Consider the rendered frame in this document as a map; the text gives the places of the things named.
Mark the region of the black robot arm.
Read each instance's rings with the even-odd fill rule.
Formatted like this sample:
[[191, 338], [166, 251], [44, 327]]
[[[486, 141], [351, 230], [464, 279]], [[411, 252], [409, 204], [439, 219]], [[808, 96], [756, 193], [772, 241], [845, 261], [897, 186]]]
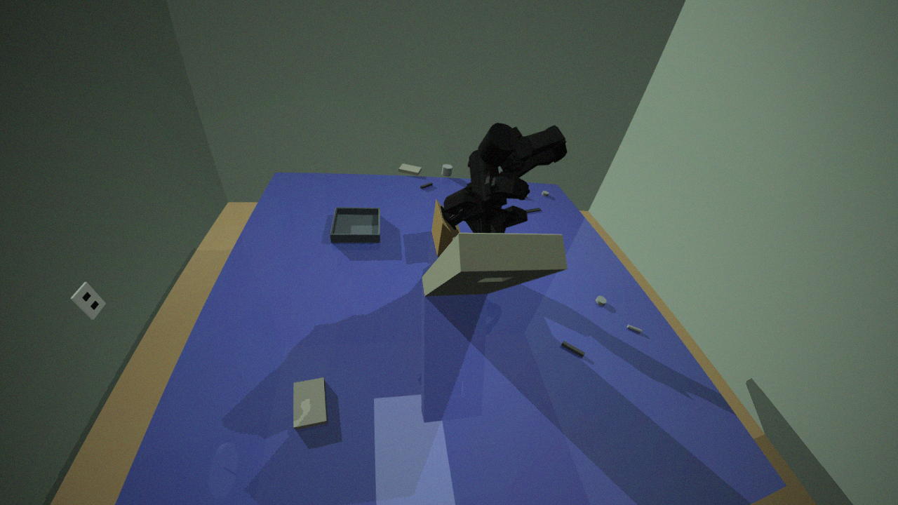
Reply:
[[[503, 171], [498, 173], [499, 177], [493, 177], [491, 172], [485, 176], [485, 197], [496, 193], [505, 199], [525, 199], [530, 193], [529, 185], [519, 177], [540, 164], [547, 166], [559, 162], [565, 154], [565, 137], [555, 125], [540, 133], [522, 135], [517, 127], [496, 123], [485, 134], [478, 150], [469, 155], [468, 167], [472, 177], [480, 170], [498, 173], [498, 166], [501, 166]], [[445, 213], [443, 206], [441, 211], [454, 230], [468, 215], [467, 208], [462, 207], [456, 215]]]

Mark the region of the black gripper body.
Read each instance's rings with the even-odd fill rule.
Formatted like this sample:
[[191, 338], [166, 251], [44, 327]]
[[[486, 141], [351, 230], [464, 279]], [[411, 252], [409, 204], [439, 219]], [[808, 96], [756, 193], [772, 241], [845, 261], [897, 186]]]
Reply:
[[492, 173], [493, 177], [499, 177], [498, 173], [491, 170], [484, 170], [483, 172], [480, 170], [480, 172], [471, 177], [471, 182], [467, 185], [469, 191], [462, 189], [445, 198], [445, 202], [443, 202], [445, 204], [445, 213], [456, 215], [460, 211], [460, 207], [467, 208], [468, 215], [480, 210], [491, 210], [496, 211], [492, 221], [498, 220], [498, 218], [504, 217], [504, 215], [514, 217], [514, 221], [509, 222], [507, 227], [521, 222], [528, 222], [527, 212], [519, 207], [511, 206], [503, 210], [502, 206], [507, 204], [507, 200], [493, 193], [493, 191], [493, 196], [485, 197], [485, 176], [489, 172]]

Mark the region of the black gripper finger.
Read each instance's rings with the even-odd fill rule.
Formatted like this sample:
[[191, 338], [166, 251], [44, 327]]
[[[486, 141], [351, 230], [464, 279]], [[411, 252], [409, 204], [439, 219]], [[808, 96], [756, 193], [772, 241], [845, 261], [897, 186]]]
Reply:
[[491, 233], [491, 221], [496, 211], [480, 210], [476, 213], [466, 215], [463, 221], [467, 222], [469, 228], [474, 233]]
[[506, 227], [509, 222], [513, 222], [514, 217], [510, 215], [504, 215], [504, 217], [498, 218], [498, 220], [491, 221], [491, 233], [506, 233]]

